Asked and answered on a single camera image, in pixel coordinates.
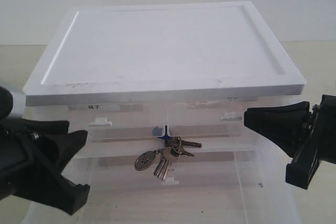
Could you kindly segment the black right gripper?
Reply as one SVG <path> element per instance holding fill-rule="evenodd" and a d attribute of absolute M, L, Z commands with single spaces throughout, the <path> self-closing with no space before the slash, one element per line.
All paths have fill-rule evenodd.
<path fill-rule="evenodd" d="M 244 126 L 293 157 L 286 166 L 288 184 L 308 189 L 319 161 L 335 164 L 335 96 L 324 94 L 312 111 L 308 101 L 248 108 L 244 112 Z M 308 132 L 308 141 L 300 146 Z"/>

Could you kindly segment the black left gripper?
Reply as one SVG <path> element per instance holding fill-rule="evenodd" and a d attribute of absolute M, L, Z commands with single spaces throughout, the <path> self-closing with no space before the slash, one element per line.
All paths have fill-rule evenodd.
<path fill-rule="evenodd" d="M 23 198 L 74 215 L 90 186 L 63 177 L 45 156 L 74 156 L 86 144 L 86 130 L 69 131 L 69 121 L 1 121 L 1 199 L 17 191 L 16 181 L 42 154 L 24 179 Z"/>

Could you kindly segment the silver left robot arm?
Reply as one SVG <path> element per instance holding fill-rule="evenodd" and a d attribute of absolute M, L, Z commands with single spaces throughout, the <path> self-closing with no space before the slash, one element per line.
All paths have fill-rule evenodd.
<path fill-rule="evenodd" d="M 69 132 L 69 121 L 23 118 L 26 96 L 1 86 L 1 199 L 14 195 L 73 215 L 86 202 L 90 186 L 62 172 L 85 146 L 88 132 Z"/>

